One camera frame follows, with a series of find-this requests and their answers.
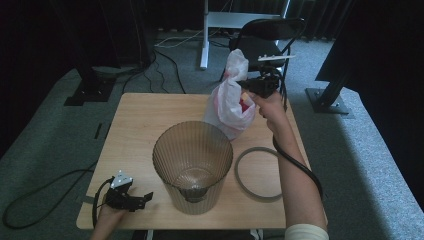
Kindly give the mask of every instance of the wooden table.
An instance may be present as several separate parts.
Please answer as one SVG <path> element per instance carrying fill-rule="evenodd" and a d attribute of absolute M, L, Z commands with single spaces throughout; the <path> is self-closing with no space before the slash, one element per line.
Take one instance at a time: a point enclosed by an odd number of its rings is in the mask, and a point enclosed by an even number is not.
<path fill-rule="evenodd" d="M 148 93 L 126 93 L 122 96 L 87 190 L 87 196 L 93 197 L 106 179 L 116 176 L 122 170 L 134 178 L 130 195 L 144 196 L 154 192 L 153 199 L 146 204 L 145 209 L 126 215 L 120 225 L 121 229 L 285 228 L 283 200 L 280 198 L 267 202 L 251 197 L 242 190 L 234 174 L 234 163 L 243 151 L 258 146 L 274 149 L 266 119 L 259 114 L 252 125 L 231 142 L 233 164 L 215 207 L 204 214 L 187 215 L 173 206 L 154 170 L 153 147 L 169 127 L 184 121 L 202 120 L 208 97 Z M 287 115 L 307 160 L 290 105 Z M 281 193 L 275 156 L 254 152 L 246 155 L 239 166 L 241 179 L 250 190 L 268 196 Z M 83 203 L 77 219 L 79 228 L 93 227 L 91 208 L 91 204 Z"/>

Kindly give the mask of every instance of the person's arm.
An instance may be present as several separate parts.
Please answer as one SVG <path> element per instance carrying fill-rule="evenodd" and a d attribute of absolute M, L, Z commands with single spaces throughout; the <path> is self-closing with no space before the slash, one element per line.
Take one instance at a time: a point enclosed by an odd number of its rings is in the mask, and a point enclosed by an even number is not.
<path fill-rule="evenodd" d="M 127 212 L 128 210 L 113 209 L 107 204 L 104 204 L 100 209 L 97 224 L 94 227 L 90 240 L 108 239 Z"/>
<path fill-rule="evenodd" d="M 259 105 L 259 113 L 267 119 L 279 147 L 306 166 L 295 135 L 281 102 L 275 92 L 267 99 L 248 93 Z M 326 218 L 318 188 L 313 180 L 283 157 L 279 157 L 281 190 L 284 199 L 287 227 L 295 224 L 311 224 L 327 230 Z"/>

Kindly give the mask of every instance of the office chair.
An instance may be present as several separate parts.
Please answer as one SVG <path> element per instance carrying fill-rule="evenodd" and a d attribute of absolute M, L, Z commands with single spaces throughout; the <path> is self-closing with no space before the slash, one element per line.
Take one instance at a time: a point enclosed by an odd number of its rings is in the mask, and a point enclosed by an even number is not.
<path fill-rule="evenodd" d="M 261 72 L 263 69 L 269 71 L 270 68 L 277 69 L 280 75 L 280 83 L 284 88 L 280 88 L 280 93 L 285 90 L 285 77 L 289 64 L 290 47 L 298 39 L 305 29 L 305 21 L 302 18 L 295 19 L 256 19 L 246 23 L 240 30 L 237 38 L 229 42 L 230 51 L 240 49 L 244 57 L 249 60 L 248 72 Z M 286 40 L 282 50 L 276 45 L 276 41 Z M 264 60 L 259 57 L 276 56 L 276 60 Z M 221 74 L 220 82 L 223 79 L 224 71 Z"/>

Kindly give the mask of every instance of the forearm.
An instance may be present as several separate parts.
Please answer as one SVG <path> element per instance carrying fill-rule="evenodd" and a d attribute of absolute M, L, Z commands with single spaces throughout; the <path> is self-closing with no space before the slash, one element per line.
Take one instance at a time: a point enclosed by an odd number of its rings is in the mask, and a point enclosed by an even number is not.
<path fill-rule="evenodd" d="M 273 133 L 279 147 L 306 166 L 287 116 L 282 114 L 274 126 Z M 313 180 L 283 157 L 279 158 L 278 164 L 287 227 L 307 223 L 325 230 L 324 210 L 318 188 Z"/>
<path fill-rule="evenodd" d="M 117 221 L 110 219 L 99 219 L 93 230 L 90 240 L 106 240 L 108 239 L 118 225 Z"/>

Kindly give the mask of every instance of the white sleeve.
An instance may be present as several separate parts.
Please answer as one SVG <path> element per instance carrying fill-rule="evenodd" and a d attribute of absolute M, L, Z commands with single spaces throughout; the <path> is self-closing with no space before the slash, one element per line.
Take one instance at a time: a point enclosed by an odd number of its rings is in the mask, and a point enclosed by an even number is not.
<path fill-rule="evenodd" d="M 324 229 L 311 224 L 296 224 L 286 229 L 285 240 L 328 240 Z"/>

